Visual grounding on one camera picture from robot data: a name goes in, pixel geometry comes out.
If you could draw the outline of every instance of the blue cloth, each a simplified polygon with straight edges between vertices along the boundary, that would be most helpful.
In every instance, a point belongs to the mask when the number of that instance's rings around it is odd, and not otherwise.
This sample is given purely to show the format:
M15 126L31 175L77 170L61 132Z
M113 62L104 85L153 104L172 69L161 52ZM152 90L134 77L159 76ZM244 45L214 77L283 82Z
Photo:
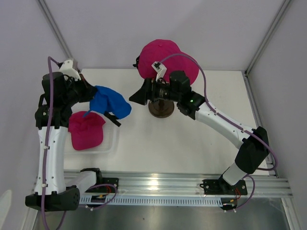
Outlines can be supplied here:
M113 113L118 119L127 117L131 112L131 105L125 101L118 92L103 86L95 86L98 91L94 99L90 100L90 111L96 111L104 114Z

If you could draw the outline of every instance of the pink baseball cap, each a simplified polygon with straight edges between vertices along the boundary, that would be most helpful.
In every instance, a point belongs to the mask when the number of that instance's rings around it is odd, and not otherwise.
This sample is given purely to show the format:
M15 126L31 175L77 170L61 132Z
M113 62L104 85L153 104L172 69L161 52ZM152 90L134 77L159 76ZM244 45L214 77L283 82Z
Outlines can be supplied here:
M170 40L157 39L148 43L141 51L138 63L138 71L142 78L155 78L156 71L153 69L152 64L155 61L161 61L171 54L185 54L180 51L177 44ZM182 70L190 79L190 84L196 80L199 68L190 59L183 56L174 56L163 62L167 71L164 79L169 82L169 75L175 70Z
M104 133L102 125L105 120L96 113L80 111L71 115L68 131L71 132L71 142L75 150L86 150L102 143Z

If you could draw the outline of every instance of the gray floor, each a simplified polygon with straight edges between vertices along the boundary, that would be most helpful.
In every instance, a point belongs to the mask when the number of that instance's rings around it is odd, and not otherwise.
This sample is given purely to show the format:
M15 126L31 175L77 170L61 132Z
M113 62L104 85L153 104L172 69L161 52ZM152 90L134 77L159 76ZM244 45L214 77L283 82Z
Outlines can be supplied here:
M51 230L62 213L47 213ZM43 230L40 215L34 230ZM237 213L214 207L115 206L68 212L62 230L289 230L280 199L255 198Z

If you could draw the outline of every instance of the pink cap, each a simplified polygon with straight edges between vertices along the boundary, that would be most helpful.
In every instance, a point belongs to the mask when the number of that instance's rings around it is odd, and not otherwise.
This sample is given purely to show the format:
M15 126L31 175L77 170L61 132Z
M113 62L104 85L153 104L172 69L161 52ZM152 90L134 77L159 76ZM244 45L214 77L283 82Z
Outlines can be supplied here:
M71 115L68 131L71 132L71 142L75 150L86 150L102 143L104 138L102 125L105 120L98 114L80 111Z
M155 61L161 61L165 57L176 53L185 54L180 51L177 44L173 41L157 39L150 42L143 48L140 54L138 63L140 76L144 79L155 78L157 73L153 69L152 64ZM174 56L163 62L163 64L167 68L164 75L164 79L167 82L169 82L169 74L175 70L183 70L190 79L190 84L193 84L198 76L199 68L186 57Z

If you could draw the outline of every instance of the brown round base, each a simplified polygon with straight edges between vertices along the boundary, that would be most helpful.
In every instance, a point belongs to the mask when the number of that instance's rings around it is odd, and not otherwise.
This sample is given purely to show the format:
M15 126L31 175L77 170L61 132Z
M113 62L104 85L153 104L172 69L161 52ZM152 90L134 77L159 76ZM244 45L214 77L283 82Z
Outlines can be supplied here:
M148 104L149 112L158 118L166 118L171 116L174 111L174 102L158 100L154 103Z

